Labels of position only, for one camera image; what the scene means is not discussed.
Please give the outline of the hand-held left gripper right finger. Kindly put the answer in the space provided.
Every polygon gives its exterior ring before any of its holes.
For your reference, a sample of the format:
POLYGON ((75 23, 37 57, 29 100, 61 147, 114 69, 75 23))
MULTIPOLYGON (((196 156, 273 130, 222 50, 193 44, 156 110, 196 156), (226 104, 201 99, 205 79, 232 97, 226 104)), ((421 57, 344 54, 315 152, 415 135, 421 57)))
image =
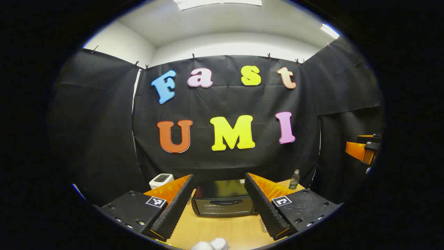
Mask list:
POLYGON ((301 234, 343 206, 310 189, 291 190, 252 173, 246 173, 244 180, 245 189, 274 240, 301 234))

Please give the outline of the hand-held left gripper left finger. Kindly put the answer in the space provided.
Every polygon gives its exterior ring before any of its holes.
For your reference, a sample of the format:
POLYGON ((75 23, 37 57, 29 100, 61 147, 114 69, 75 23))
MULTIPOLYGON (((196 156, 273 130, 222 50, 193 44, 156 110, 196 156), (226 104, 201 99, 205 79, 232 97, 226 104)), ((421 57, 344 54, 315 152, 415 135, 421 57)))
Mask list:
POLYGON ((184 176, 145 193, 128 191, 94 207, 117 224, 160 241, 171 238, 195 189, 195 176, 184 176))

